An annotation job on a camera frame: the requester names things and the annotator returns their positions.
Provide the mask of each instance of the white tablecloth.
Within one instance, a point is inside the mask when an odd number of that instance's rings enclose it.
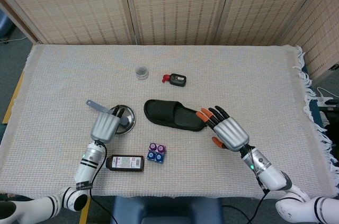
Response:
[[[295,185],[311,196],[333,196],[328,158],[304,114],[305,87],[292,69],[298,49],[225,46],[37,45],[0,146],[0,191],[38,198],[75,186],[74,174],[91,142],[97,112],[85,102],[134,109],[133,130],[115,136],[110,154],[147,155],[150,142],[167,147],[164,164],[145,162],[143,173],[100,171],[97,195],[246,196],[260,198],[239,153],[214,145],[212,130],[155,125],[144,115],[148,99],[179,101],[198,110],[220,105]],[[149,69],[138,80],[135,68]],[[187,76],[185,87],[161,82]],[[278,197],[281,192],[272,192]]]

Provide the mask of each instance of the round metal plate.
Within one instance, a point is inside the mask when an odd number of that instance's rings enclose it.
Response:
[[[134,125],[136,124],[136,114],[134,111],[126,105],[119,105],[120,108],[125,108],[124,113],[122,114],[123,117],[126,117],[128,119],[128,124],[126,126],[119,125],[116,134],[121,135],[129,132],[131,129],[133,129]]]

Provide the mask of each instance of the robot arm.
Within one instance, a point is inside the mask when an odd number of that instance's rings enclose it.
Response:
[[[222,108],[201,109],[197,112],[207,125],[218,135],[213,141],[221,148],[240,151],[242,160],[254,172],[264,192],[283,190],[286,194],[275,204],[278,214],[286,221],[320,222],[339,224],[339,200],[310,197],[293,185],[288,175],[276,169],[271,162],[255,147],[250,146],[249,136],[244,129]]]
[[[68,187],[55,195],[32,201],[2,201],[0,202],[0,224],[11,224],[15,220],[20,224],[35,224],[55,217],[61,208],[80,211],[87,203],[97,167],[103,154],[106,154],[105,144],[112,140],[120,124],[124,109],[121,109],[117,115],[118,110],[119,106],[113,110],[113,114],[99,113],[91,132],[94,141],[87,146],[74,176],[76,188]]]

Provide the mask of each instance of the black slipper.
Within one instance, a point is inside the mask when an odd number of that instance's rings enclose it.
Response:
[[[206,125],[178,101],[148,100],[144,105],[147,119],[155,124],[182,130],[200,131]]]

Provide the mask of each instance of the clear plastic container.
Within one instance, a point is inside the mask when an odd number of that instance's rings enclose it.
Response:
[[[138,66],[136,68],[136,76],[139,80],[144,80],[148,77],[148,69],[146,68],[146,66]]]

